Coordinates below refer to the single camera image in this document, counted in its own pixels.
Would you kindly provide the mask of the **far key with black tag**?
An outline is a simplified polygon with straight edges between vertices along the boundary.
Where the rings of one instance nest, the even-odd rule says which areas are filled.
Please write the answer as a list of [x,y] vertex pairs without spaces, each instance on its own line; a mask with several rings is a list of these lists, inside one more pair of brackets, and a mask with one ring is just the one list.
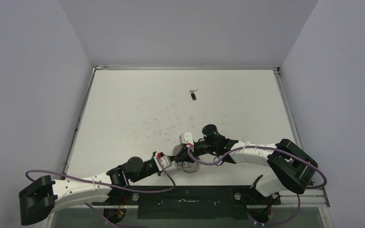
[[195,92],[196,92],[196,91],[198,91],[198,90],[197,90],[197,89],[195,89],[195,90],[190,90],[190,91],[189,91],[189,93],[190,93],[191,98],[192,98],[192,100],[193,100],[193,101],[196,101],[196,99],[197,99],[197,98],[196,98],[196,95],[195,95]]

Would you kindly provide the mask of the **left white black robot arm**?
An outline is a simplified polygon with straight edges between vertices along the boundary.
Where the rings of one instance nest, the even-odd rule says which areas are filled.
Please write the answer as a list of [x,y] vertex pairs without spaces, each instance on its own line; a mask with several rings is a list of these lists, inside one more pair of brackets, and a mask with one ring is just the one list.
[[146,193],[146,190],[132,189],[129,183],[156,173],[164,173],[175,158],[162,152],[154,152],[147,161],[132,157],[116,168],[87,178],[65,175],[63,180],[53,180],[52,172],[45,171],[44,176],[33,180],[19,192],[21,225],[36,224],[54,212],[73,206],[110,203],[123,191]]

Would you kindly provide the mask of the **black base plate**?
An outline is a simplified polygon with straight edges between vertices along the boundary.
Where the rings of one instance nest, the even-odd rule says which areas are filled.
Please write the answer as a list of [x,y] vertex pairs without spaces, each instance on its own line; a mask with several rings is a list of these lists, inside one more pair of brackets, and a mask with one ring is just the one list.
[[246,185],[233,186],[177,186],[157,193],[164,186],[137,186],[139,193],[112,190],[105,202],[94,206],[122,209],[137,208],[138,219],[247,219],[254,207],[257,213],[267,213],[273,205],[281,204],[280,195],[264,197]]

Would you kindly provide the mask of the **aluminium frame rail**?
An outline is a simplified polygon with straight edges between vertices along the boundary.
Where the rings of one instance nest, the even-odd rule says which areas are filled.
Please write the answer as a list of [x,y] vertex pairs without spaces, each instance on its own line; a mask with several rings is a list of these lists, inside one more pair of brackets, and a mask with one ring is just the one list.
[[[126,201],[120,199],[116,203],[108,202],[90,202],[93,207],[106,208],[106,209],[136,209],[139,205],[143,205],[144,195],[134,194],[132,192],[125,193]],[[238,186],[233,190],[233,193],[228,195],[228,199],[232,199],[234,204],[246,204],[248,208],[260,208],[266,206],[268,203],[277,199],[274,205],[282,207],[294,207],[300,201],[302,207],[328,207],[328,199],[323,190],[307,190],[304,194],[300,194],[299,197],[293,192],[288,190],[274,193],[269,197],[255,199],[255,196],[251,197],[249,193],[245,193],[244,190],[238,189]]]

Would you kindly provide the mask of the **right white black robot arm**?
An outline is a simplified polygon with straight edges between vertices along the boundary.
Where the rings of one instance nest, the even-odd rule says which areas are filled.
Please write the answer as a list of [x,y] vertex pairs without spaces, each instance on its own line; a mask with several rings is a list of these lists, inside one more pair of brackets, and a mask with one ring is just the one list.
[[249,163],[269,167],[271,174],[262,175],[252,186],[267,197],[282,190],[303,194],[318,170],[317,162],[289,139],[276,144],[251,144],[221,135],[213,124],[202,129],[203,137],[194,141],[191,133],[180,136],[174,153],[175,162],[202,165]]

